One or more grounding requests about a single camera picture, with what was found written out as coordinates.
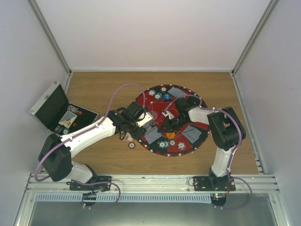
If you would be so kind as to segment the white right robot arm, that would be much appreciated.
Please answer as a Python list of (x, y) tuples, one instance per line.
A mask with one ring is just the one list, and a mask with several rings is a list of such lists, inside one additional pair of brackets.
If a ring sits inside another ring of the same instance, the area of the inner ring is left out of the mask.
[(214, 162), (209, 170), (208, 185), (218, 191), (230, 183), (230, 168), (234, 154), (246, 137), (246, 132), (233, 108), (205, 108), (202, 103), (189, 105), (185, 97), (179, 97), (175, 104), (179, 115), (174, 116), (168, 110), (172, 104), (162, 111), (165, 120), (158, 129), (160, 132), (171, 133), (179, 130), (189, 122), (200, 122), (209, 126), (214, 143), (217, 147)]

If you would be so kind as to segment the green 50 chip top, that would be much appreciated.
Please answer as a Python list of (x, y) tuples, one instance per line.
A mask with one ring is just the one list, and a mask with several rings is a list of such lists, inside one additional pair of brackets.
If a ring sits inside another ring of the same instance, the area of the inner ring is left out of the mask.
[(159, 100), (163, 97), (163, 95), (162, 95), (162, 93), (156, 93), (154, 97), (156, 100)]

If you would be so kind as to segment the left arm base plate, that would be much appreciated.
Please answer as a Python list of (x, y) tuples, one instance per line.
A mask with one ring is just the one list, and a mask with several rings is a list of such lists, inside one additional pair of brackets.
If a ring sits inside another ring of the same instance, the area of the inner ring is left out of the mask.
[(71, 180), (67, 182), (66, 185), (69, 186), (71, 191), (109, 191), (111, 188), (111, 179), (112, 176), (93, 176), (89, 181), (85, 184), (79, 184)]

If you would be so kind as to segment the dealt card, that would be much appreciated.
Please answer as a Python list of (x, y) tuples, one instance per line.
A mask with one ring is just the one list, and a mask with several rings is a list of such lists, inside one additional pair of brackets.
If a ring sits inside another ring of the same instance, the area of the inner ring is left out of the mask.
[(159, 139), (160, 137), (162, 137), (162, 134), (160, 132), (158, 132), (158, 128), (157, 127), (153, 127), (150, 130), (146, 131), (144, 137), (145, 137), (145, 139), (146, 139), (146, 141), (147, 141), (148, 144), (152, 144), (157, 139)]
[(176, 87), (171, 87), (168, 93), (174, 96), (175, 98), (186, 97), (188, 95), (184, 91)]
[(182, 134), (188, 139), (190, 143), (195, 143), (200, 136), (202, 135), (202, 132), (199, 131), (197, 128), (188, 125), (183, 131)]

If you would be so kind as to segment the green 50 chip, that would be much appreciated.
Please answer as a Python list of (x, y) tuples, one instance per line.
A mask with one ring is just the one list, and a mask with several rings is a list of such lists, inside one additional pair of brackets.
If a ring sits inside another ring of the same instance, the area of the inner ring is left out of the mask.
[(158, 145), (159, 145), (159, 147), (160, 148), (168, 148), (169, 147), (169, 142), (168, 141), (160, 141), (159, 143), (158, 143)]
[(159, 100), (163, 97), (163, 95), (162, 95), (162, 93), (156, 93), (154, 97), (156, 100)]

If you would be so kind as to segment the blue 10 chip bottom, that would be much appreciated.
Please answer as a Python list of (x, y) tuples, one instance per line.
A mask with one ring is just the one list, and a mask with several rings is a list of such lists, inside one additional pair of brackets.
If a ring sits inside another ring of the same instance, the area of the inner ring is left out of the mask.
[(184, 150), (185, 149), (185, 143), (184, 142), (180, 142), (180, 143), (178, 143), (178, 149), (180, 149), (180, 150)]

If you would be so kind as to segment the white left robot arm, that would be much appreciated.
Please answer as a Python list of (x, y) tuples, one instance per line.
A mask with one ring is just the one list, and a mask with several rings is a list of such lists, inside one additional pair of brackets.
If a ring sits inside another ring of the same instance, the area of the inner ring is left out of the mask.
[(96, 187), (95, 173), (87, 165), (81, 165), (72, 159), (85, 148), (104, 138), (114, 136), (119, 132), (137, 132), (153, 119), (144, 110), (130, 114), (124, 110), (109, 111), (96, 122), (67, 135), (49, 135), (39, 154), (39, 164), (34, 173), (36, 181), (48, 178), (54, 182), (68, 178), (79, 181), (86, 190)]

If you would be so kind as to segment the green 50 chip bottom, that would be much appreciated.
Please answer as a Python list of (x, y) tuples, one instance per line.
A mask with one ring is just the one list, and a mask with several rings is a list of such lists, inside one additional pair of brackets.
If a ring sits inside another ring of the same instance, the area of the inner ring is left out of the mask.
[(160, 148), (168, 148), (169, 147), (169, 142), (168, 141), (160, 141), (159, 143), (158, 143), (158, 145), (159, 145), (159, 147)]

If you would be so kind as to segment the orange big blind button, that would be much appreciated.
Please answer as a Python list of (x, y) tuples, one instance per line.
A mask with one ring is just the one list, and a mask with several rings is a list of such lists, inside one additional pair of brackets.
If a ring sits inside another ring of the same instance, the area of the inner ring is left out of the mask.
[(166, 133), (166, 137), (168, 139), (173, 139), (175, 137), (175, 133), (174, 132), (171, 132), (171, 133)]

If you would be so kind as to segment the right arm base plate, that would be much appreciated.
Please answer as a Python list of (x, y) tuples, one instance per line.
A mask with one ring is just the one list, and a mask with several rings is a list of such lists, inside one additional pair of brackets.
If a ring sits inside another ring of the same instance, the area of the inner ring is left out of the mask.
[(193, 176), (189, 180), (189, 184), (194, 187), (195, 191), (212, 191), (212, 192), (227, 192), (236, 191), (236, 186), (233, 185), (227, 176), (216, 177), (215, 175), (208, 176)]

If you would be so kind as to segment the dealt card top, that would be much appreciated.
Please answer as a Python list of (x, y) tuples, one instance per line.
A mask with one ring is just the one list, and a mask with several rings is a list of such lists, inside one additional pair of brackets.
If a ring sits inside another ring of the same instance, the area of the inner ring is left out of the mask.
[(184, 91), (176, 87), (171, 87), (168, 93), (174, 96), (175, 98), (186, 97), (188, 95)]

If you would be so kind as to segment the blue small blind button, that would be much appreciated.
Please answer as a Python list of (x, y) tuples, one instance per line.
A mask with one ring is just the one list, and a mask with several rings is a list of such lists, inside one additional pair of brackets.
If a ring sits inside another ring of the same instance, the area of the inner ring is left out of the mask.
[(165, 94), (163, 95), (163, 98), (164, 98), (165, 100), (170, 100), (170, 99), (171, 99), (171, 95), (170, 95), (169, 93), (165, 93)]

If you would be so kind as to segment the orange 100 chip stack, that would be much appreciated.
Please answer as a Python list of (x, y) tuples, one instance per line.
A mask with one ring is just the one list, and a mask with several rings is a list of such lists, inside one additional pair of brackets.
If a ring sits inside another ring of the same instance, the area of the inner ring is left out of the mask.
[(135, 148), (135, 143), (134, 143), (134, 142), (130, 142), (130, 143), (128, 144), (128, 148), (129, 148), (129, 149), (134, 149), (134, 148)]

